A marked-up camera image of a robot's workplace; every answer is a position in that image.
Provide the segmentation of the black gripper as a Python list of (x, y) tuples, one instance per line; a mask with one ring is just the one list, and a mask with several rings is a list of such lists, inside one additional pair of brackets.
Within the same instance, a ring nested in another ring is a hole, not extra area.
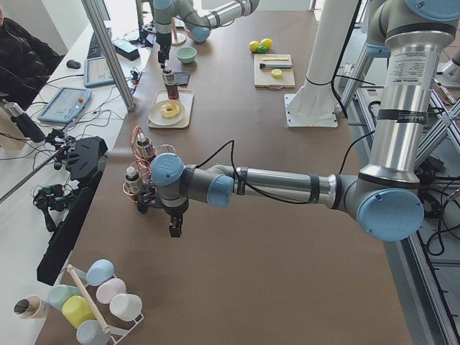
[(160, 45), (157, 52), (157, 59), (160, 67), (165, 69), (165, 63), (170, 59), (170, 45)]
[(162, 209), (170, 216), (169, 232), (172, 238), (179, 238), (182, 234), (183, 214), (188, 210), (188, 199), (166, 201), (161, 199)]

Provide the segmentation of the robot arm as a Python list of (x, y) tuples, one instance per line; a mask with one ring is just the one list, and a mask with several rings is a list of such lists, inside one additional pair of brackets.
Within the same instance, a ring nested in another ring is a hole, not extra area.
[(211, 9), (207, 14), (199, 14), (193, 1), (152, 1), (154, 9), (154, 23), (156, 42), (159, 45), (157, 53), (158, 63), (165, 67), (170, 59), (172, 46), (173, 20), (178, 17), (196, 42), (205, 42), (211, 30), (228, 24), (239, 17), (252, 14), (259, 5), (259, 1), (228, 1), (225, 4)]
[[(283, 91), (254, 86), (247, 45), (271, 37), (288, 53), (301, 82), (316, 34), (306, 12), (258, 11), (216, 29), (199, 44), (190, 87), (195, 94), (191, 123), (184, 130), (159, 130), (155, 139), (173, 145), (186, 163), (238, 166), (290, 173), (330, 175), (339, 170), (351, 138), (347, 123), (336, 128), (289, 127)], [(226, 208), (192, 202), (179, 244), (312, 244), (325, 236), (364, 238), (352, 219), (320, 205), (292, 205), (248, 193)]]

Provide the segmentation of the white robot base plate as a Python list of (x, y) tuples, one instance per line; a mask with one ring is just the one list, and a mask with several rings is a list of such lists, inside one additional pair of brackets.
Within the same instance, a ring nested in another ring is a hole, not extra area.
[(286, 93), (283, 97), (288, 127), (331, 127), (339, 124), (335, 114), (335, 98), (326, 94)]

